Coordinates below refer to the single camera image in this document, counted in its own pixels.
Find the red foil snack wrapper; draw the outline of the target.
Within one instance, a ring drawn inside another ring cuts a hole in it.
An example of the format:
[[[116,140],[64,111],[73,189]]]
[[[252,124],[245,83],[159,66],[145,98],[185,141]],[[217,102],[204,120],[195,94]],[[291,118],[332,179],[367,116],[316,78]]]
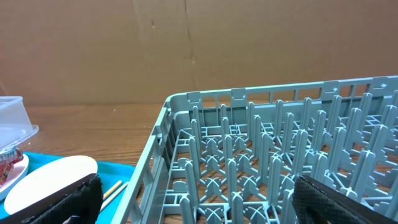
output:
[[[23,160],[23,153],[17,147],[1,154],[1,186],[6,183],[14,165],[21,160]]]

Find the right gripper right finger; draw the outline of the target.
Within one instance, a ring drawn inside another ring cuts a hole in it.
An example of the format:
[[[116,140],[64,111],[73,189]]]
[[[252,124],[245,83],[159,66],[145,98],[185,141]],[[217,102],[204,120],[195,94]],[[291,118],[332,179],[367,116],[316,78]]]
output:
[[[296,178],[292,205],[300,224],[397,223],[307,175]]]

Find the pink bowl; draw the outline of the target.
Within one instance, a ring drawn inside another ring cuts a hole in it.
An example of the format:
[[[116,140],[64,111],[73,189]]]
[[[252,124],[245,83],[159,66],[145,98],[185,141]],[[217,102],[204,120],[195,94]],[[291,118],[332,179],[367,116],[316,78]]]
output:
[[[52,161],[20,180],[7,194],[4,209],[12,215],[97,171],[97,162],[88,156]]]

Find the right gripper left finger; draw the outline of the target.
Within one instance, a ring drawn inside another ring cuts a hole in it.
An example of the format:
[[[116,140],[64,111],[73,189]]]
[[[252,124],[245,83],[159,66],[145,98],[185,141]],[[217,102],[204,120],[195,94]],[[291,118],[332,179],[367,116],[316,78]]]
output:
[[[102,182],[92,173],[8,215],[1,223],[63,223],[69,218],[73,223],[95,223],[102,204]]]

